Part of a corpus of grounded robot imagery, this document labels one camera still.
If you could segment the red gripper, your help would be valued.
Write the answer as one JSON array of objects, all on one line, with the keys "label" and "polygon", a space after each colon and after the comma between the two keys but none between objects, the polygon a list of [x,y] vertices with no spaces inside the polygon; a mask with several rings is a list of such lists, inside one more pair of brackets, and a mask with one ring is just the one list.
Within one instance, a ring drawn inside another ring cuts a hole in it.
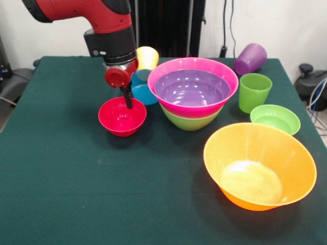
[{"label": "red gripper", "polygon": [[126,106],[128,109],[132,108],[132,90],[131,78],[138,68],[138,60],[135,59],[123,65],[108,66],[105,71],[105,80],[112,88],[120,88],[123,93]]}]

